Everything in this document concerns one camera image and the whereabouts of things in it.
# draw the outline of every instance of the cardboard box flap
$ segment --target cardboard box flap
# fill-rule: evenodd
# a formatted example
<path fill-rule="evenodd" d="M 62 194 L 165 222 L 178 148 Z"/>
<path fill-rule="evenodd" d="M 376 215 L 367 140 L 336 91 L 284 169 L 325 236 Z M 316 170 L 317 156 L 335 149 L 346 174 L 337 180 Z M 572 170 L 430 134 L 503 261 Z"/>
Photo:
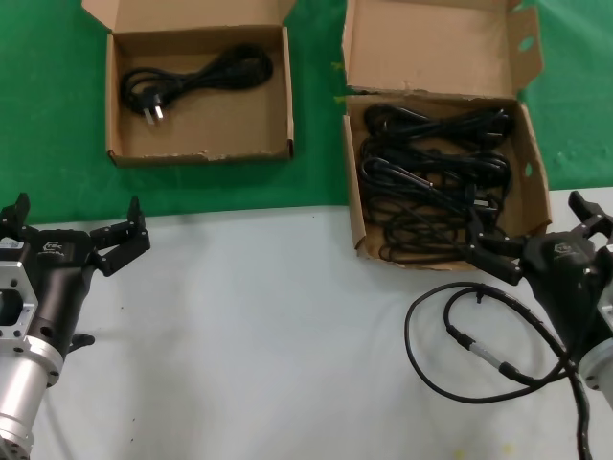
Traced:
<path fill-rule="evenodd" d="M 348 0 L 356 90 L 514 98 L 543 68 L 537 10 L 519 0 Z"/>
<path fill-rule="evenodd" d="M 281 26 L 295 0 L 82 0 L 115 33 Z"/>

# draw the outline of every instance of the cable connector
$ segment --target cable connector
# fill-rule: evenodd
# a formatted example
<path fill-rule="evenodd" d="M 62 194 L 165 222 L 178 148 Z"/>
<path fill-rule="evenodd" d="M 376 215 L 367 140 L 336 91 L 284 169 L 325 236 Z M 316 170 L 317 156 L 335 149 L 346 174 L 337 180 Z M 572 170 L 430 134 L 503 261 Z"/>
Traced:
<path fill-rule="evenodd" d="M 162 96 L 158 92 L 158 88 L 154 86 L 145 88 L 138 96 L 137 104 L 143 108 L 147 123 L 150 125 L 155 125 L 156 121 L 159 122 L 164 119 Z"/>

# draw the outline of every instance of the robotic arm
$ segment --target robotic arm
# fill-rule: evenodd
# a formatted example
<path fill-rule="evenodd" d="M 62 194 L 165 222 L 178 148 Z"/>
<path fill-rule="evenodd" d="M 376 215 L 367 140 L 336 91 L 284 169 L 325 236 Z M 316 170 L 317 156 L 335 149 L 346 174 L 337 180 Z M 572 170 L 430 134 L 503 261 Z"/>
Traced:
<path fill-rule="evenodd" d="M 150 249 L 136 197 L 127 221 L 89 234 L 38 231 L 29 211 L 21 194 L 0 212 L 0 460 L 29 458 L 45 390 L 68 353 L 93 343 L 75 328 L 94 272 L 111 276 Z"/>
<path fill-rule="evenodd" d="M 528 280 L 579 374 L 613 408 L 613 218 L 578 192 L 569 206 L 578 227 L 533 238 L 487 235 L 473 214 L 467 260 L 511 285 Z M 589 240 L 597 233 L 608 238 L 599 250 Z"/>

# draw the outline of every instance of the silver metal cylinder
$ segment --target silver metal cylinder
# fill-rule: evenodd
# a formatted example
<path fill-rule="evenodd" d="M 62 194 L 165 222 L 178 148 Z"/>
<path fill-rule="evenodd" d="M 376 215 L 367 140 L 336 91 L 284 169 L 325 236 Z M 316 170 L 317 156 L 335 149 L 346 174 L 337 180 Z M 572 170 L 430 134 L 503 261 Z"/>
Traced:
<path fill-rule="evenodd" d="M 583 357 L 579 373 L 588 387 L 602 391 L 613 408 L 613 338 L 605 340 Z"/>
<path fill-rule="evenodd" d="M 0 348 L 0 459 L 27 459 L 32 427 L 45 390 L 59 378 L 63 359 L 51 345 L 26 337 Z"/>

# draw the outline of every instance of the black cable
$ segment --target black cable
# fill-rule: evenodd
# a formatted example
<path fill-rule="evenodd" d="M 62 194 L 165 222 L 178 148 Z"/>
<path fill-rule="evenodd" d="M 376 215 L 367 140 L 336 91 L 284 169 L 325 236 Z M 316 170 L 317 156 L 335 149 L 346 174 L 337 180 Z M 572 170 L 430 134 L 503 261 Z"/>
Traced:
<path fill-rule="evenodd" d="M 510 135 L 504 109 L 435 120 L 403 107 L 367 109 L 371 134 L 361 146 L 358 178 L 365 220 L 383 230 L 379 257 L 398 264 L 465 260 L 465 229 L 475 209 L 489 233 L 511 190 L 511 164 L 493 148 Z M 468 153 L 418 147 L 443 138 Z"/>
<path fill-rule="evenodd" d="M 257 45 L 243 44 L 222 53 L 197 72 L 178 74 L 153 67 L 127 72 L 121 98 L 133 112 L 148 118 L 181 96 L 200 88 L 240 90 L 259 86 L 272 77 L 273 63 Z"/>
<path fill-rule="evenodd" d="M 364 118 L 374 137 L 385 135 L 402 140 L 442 137 L 468 150 L 500 147 L 514 128 L 514 121 L 504 108 L 486 108 L 436 120 L 405 107 L 378 103 L 367 109 Z"/>
<path fill-rule="evenodd" d="M 411 349 L 409 327 L 410 327 L 411 317 L 413 316 L 413 313 L 419 304 L 421 304 L 423 301 L 430 298 L 434 294 L 441 292 L 443 290 L 451 289 L 451 288 L 465 288 L 465 289 L 460 290 L 457 293 L 455 293 L 446 303 L 445 309 L 443 312 L 443 321 L 447 329 L 447 332 L 451 336 L 453 336 L 458 341 L 458 343 L 460 343 L 463 347 L 467 348 L 468 350 L 472 351 L 473 353 L 481 357 L 484 357 L 484 355 L 480 355 L 478 351 L 475 351 L 475 349 L 479 349 L 481 351 L 484 351 L 484 349 L 481 348 L 477 344 L 477 342 L 475 342 L 475 340 L 472 339 L 472 337 L 458 331 L 451 324 L 451 321 L 449 319 L 450 310 L 453 304 L 460 297 L 462 297 L 463 295 L 467 295 L 469 293 L 476 293 L 478 302 L 481 302 L 481 299 L 484 296 L 496 299 L 502 302 L 503 304 L 507 305 L 512 310 L 516 311 L 524 320 L 528 322 L 528 324 L 530 324 L 533 328 L 535 328 L 536 331 L 544 338 L 544 340 L 547 342 L 547 344 L 550 346 L 550 348 L 553 350 L 553 352 L 556 354 L 556 356 L 559 359 L 554 369 L 551 372 L 549 372 L 547 376 L 545 376 L 544 378 L 534 379 L 534 378 L 530 378 L 528 376 L 524 376 L 523 374 L 519 373 L 519 371 L 517 371 L 513 366 L 511 366 L 507 362 L 499 362 L 500 366 L 498 370 L 501 374 L 503 374 L 505 377 L 509 378 L 510 380 L 518 381 L 524 384 L 526 388 L 523 388 L 521 390 L 511 391 L 510 393 L 506 393 L 503 395 L 491 396 L 491 397 L 485 397 L 485 398 L 467 398 L 464 396 L 458 396 L 448 391 L 445 391 L 442 388 L 440 388 L 438 385 L 436 385 L 432 380 L 430 380 L 423 373 L 423 371 L 421 370 L 420 366 L 417 363 L 417 360 L 415 359 L 415 356 L 413 355 L 413 350 Z M 592 460 L 592 455 L 590 453 L 589 442 L 588 442 L 588 428 L 589 428 L 589 420 L 590 420 L 589 401 L 587 400 L 587 396 L 585 395 L 585 392 L 583 390 L 583 385 L 579 379 L 577 367 L 571 361 L 570 356 L 573 353 L 573 351 L 577 348 L 577 346 L 580 345 L 581 342 L 585 339 L 587 331 L 589 331 L 589 328 L 593 320 L 594 320 L 594 316 L 592 316 L 591 318 L 588 318 L 585 325 L 583 325 L 583 328 L 579 331 L 577 339 L 575 340 L 575 345 L 573 345 L 569 350 L 565 351 L 563 346 L 547 330 L 547 328 L 538 319 L 538 317 L 536 317 L 528 308 L 522 305 L 518 300 L 512 298 L 507 293 L 495 287 L 490 287 L 490 286 L 482 285 L 479 283 L 457 282 L 457 283 L 451 283 L 448 285 L 444 285 L 444 286 L 432 289 L 429 292 L 423 294 L 422 297 L 420 297 L 418 300 L 416 300 L 411 305 L 411 307 L 409 308 L 409 311 L 407 312 L 406 319 L 404 321 L 404 345 L 406 347 L 407 356 L 409 357 L 409 360 L 411 361 L 411 364 L 413 365 L 413 368 L 417 372 L 418 376 L 420 376 L 420 379 L 436 393 L 446 398 L 449 398 L 450 400 L 456 401 L 458 403 L 489 404 L 489 403 L 500 403 L 502 401 L 509 401 L 515 398 L 519 398 L 519 397 L 534 393 L 540 390 L 541 388 L 543 388 L 544 386 L 550 383 L 553 383 L 555 381 L 559 381 L 559 380 L 568 378 L 571 383 L 571 387 L 573 389 L 573 395 L 575 397 L 575 401 L 577 404 L 577 412 L 578 412 L 577 444 L 578 444 L 579 460 Z M 484 359 L 488 360 L 490 364 L 492 364 L 492 361 L 495 360 L 493 356 L 489 356 L 489 358 L 486 356 L 484 357 Z"/>

